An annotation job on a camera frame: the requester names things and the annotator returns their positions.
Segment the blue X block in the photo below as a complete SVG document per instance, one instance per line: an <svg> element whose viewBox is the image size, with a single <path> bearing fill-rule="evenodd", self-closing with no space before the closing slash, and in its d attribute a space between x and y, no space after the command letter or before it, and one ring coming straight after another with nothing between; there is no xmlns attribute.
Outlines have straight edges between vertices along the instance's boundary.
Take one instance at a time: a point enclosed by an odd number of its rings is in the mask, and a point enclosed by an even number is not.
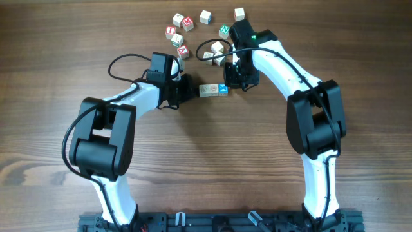
<svg viewBox="0 0 412 232"><path fill-rule="evenodd" d="M218 95L219 96L227 96L229 93L229 88L225 86L225 84L218 85Z"/></svg>

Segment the block with red drawing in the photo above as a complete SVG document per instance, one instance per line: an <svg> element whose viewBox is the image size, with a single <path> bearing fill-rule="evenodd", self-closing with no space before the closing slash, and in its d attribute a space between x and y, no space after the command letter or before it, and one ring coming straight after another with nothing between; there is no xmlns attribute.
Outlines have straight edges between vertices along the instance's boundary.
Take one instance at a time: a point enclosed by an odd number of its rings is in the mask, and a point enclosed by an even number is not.
<svg viewBox="0 0 412 232"><path fill-rule="evenodd" d="M218 84L210 84L207 87L208 93L209 93L209 97L215 97L219 95L219 87Z"/></svg>

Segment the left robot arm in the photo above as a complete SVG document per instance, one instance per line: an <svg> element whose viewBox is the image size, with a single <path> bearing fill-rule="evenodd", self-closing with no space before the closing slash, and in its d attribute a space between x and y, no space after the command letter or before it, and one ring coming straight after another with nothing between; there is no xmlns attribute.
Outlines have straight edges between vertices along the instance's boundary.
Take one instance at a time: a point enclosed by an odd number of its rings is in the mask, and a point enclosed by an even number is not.
<svg viewBox="0 0 412 232"><path fill-rule="evenodd" d="M62 142L65 165L93 184L110 231L144 228L126 176L136 121L151 110L177 110L196 95L177 57L154 52L148 60L150 67L128 89L105 99L85 98Z"/></svg>

